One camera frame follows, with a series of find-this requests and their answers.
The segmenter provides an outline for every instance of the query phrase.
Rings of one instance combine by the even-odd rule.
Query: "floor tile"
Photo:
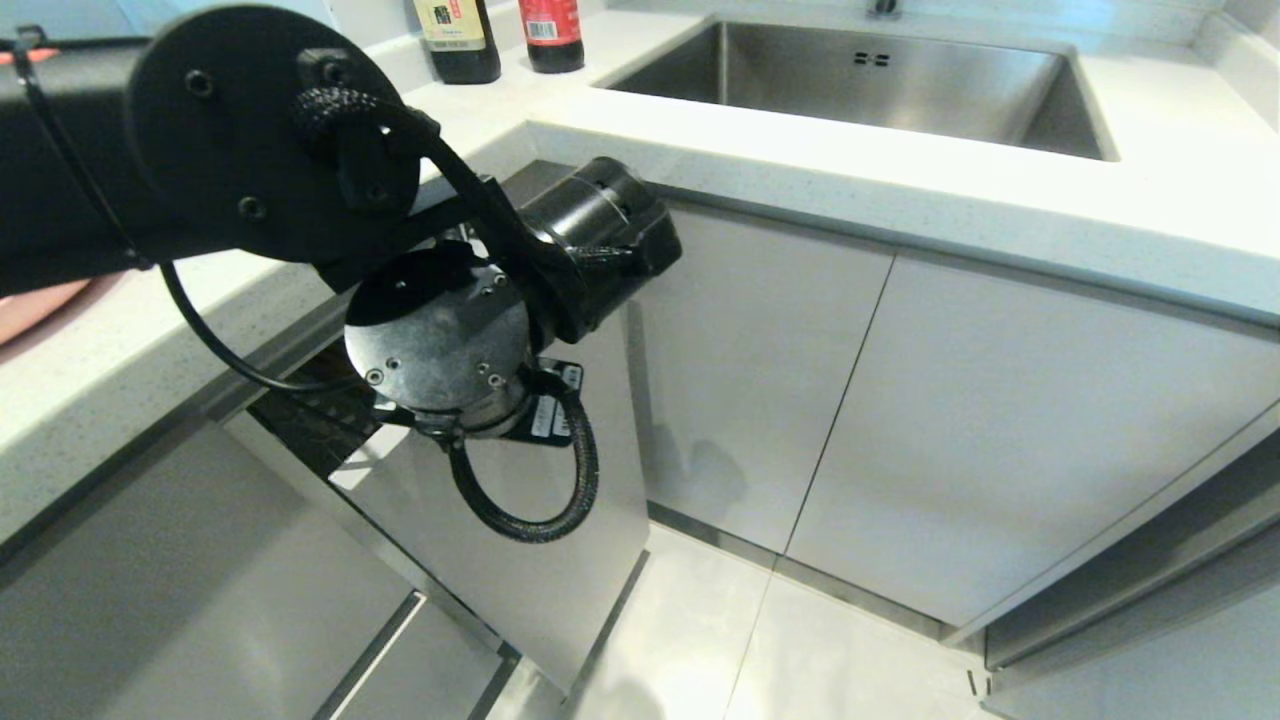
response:
[[[490,720],[721,720],[769,574],[654,525],[649,561],[575,693],[522,664]]]
[[[995,720],[978,656],[774,575],[727,720]]]

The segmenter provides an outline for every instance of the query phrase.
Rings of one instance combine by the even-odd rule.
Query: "robotic arm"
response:
[[[227,249],[308,263],[335,292],[358,286],[346,345],[379,419],[439,442],[485,524],[548,542],[586,518],[590,424],[538,355],[594,331],[681,254],[663,204],[620,163],[598,158],[517,210],[358,47],[265,6],[192,15],[151,41],[50,42],[22,28],[0,49],[0,295],[159,264],[233,369],[323,391],[234,357],[172,265]],[[454,195],[420,192],[424,159]],[[486,258],[442,240],[463,223]],[[563,406],[579,477],[564,511],[529,521],[484,495],[465,439],[520,437],[547,397]]]

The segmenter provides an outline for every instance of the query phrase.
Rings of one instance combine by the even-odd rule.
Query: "soy sauce bottle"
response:
[[[481,85],[498,79],[502,61],[484,0],[413,0],[413,6],[442,82]]]
[[[577,0],[520,0],[520,17],[535,72],[567,73],[582,67]]]

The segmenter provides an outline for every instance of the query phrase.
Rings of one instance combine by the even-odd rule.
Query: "kitchen sink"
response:
[[[719,23],[611,88],[1106,159],[1051,53]]]

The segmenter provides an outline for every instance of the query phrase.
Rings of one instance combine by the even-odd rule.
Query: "faucet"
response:
[[[902,17],[897,0],[869,0],[867,17],[877,20],[896,20]]]

